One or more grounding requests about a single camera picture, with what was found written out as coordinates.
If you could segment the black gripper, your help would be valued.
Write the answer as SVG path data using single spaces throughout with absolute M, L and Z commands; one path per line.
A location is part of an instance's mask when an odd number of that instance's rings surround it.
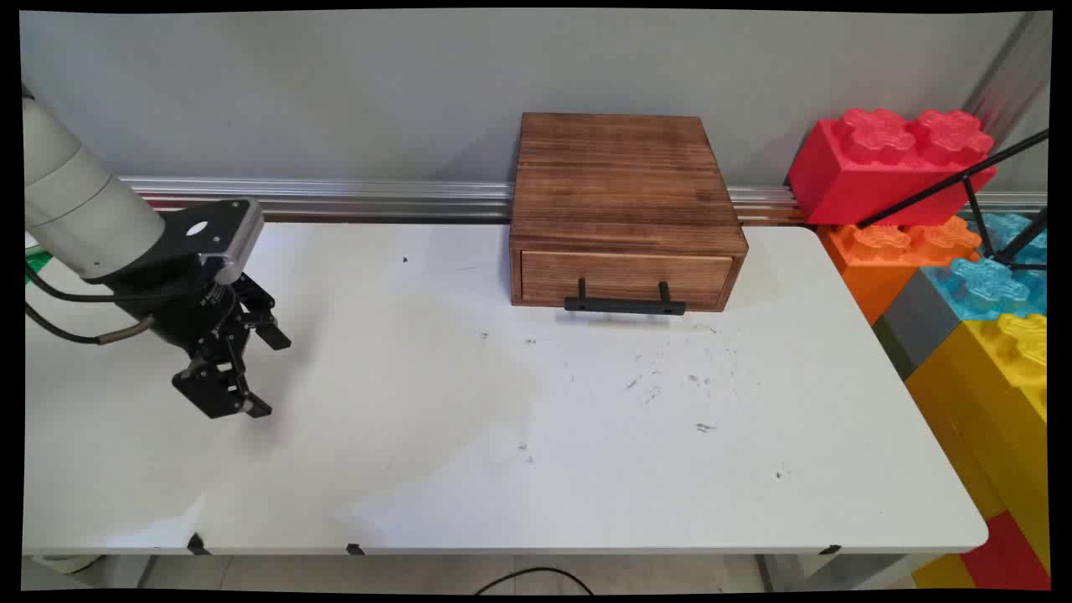
M 193 283 L 184 277 L 154 283 L 133 277 L 111 280 L 111 291 L 119 296 L 179 291 L 180 296 L 168 299 L 117 305 L 135 319 L 153 317 L 150 330 L 188 353 L 190 363 L 173 376 L 173 387 L 204 415 L 210 420 L 271 415 L 271 406 L 245 381 L 244 351 L 250 333 L 235 322 L 256 332 L 272 350 L 289 348 L 291 338 L 273 317 L 276 298 L 245 273 L 232 286 L 209 280 L 189 295 Z

